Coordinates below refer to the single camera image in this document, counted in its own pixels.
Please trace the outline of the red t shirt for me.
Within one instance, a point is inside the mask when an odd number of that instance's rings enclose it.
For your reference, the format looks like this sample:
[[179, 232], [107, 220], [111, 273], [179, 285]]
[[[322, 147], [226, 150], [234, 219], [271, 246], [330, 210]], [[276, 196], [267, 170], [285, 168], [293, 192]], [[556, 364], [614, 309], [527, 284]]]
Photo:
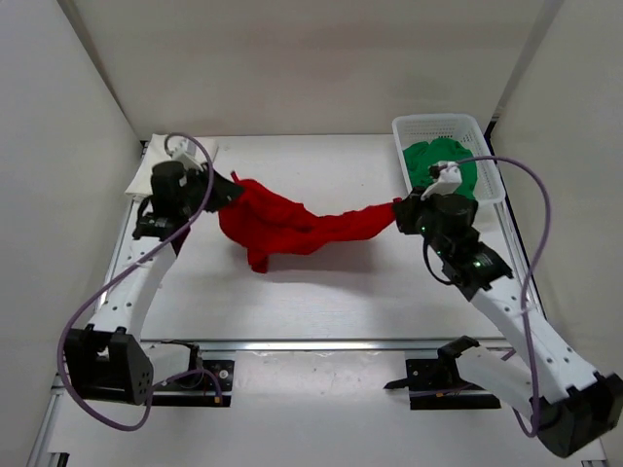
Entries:
[[243, 193], [218, 212], [219, 226], [258, 273], [268, 271], [272, 255], [307, 256], [329, 243], [369, 240], [395, 221], [393, 202], [318, 216], [253, 179], [232, 177]]

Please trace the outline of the white t shirt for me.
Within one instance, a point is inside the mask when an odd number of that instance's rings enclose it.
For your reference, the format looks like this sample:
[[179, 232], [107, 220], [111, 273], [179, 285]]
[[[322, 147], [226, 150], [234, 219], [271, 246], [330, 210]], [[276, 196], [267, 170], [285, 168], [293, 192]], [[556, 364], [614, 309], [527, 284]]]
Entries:
[[[161, 162], [170, 162], [173, 159], [167, 153], [168, 149], [171, 149], [175, 143], [177, 143], [183, 136], [173, 136], [165, 143], [165, 136], [153, 134], [152, 138], [147, 146], [145, 155], [142, 158], [141, 164], [130, 184], [126, 188], [125, 194], [133, 199], [143, 199], [152, 194], [151, 188], [151, 176], [152, 169], [155, 165]], [[202, 159], [202, 163], [205, 162], [205, 156], [202, 151], [198, 149], [198, 154]], [[181, 179], [180, 186], [184, 187], [189, 183], [189, 170], [186, 169], [184, 177]]]

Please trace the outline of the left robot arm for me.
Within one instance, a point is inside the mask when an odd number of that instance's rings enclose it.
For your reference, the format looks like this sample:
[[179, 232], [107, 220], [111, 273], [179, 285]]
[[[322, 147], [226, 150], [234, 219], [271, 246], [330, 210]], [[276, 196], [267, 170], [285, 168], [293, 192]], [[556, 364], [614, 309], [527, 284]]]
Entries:
[[142, 405], [158, 382], [171, 377], [193, 389], [204, 376], [196, 345], [165, 341], [143, 347], [141, 332], [190, 221], [227, 207], [243, 188], [208, 166], [161, 162], [152, 169], [151, 190], [137, 208], [129, 265], [88, 324], [71, 328], [62, 341], [68, 381], [83, 399]]

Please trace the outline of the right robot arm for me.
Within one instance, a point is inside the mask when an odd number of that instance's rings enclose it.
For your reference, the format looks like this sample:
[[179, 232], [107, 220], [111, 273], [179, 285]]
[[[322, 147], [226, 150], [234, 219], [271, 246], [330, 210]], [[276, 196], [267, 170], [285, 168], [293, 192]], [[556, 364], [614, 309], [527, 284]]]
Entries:
[[460, 195], [421, 198], [413, 192], [392, 210], [398, 231], [420, 235], [422, 252], [440, 259], [442, 283], [456, 287], [526, 364], [521, 369], [462, 336], [438, 349], [426, 378], [452, 389], [471, 383], [489, 391], [528, 420], [536, 438], [561, 458], [617, 426], [621, 377], [602, 375], [540, 313], [529, 310], [512, 268], [473, 226], [475, 200]]

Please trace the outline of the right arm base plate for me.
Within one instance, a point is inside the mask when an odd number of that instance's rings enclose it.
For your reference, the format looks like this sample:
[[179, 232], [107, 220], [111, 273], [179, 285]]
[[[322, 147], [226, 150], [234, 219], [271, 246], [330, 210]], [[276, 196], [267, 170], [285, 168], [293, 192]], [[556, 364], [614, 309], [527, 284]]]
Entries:
[[480, 386], [451, 375], [438, 359], [407, 359], [406, 376], [384, 390], [407, 389], [411, 411], [497, 410], [499, 400]]

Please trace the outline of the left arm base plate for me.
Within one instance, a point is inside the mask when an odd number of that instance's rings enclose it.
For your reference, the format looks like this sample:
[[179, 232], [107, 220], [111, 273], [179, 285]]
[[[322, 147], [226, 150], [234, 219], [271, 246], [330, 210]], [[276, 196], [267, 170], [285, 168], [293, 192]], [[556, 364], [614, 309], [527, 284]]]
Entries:
[[155, 407], [228, 408], [232, 403], [235, 359], [198, 344], [165, 341], [145, 344], [153, 366]]

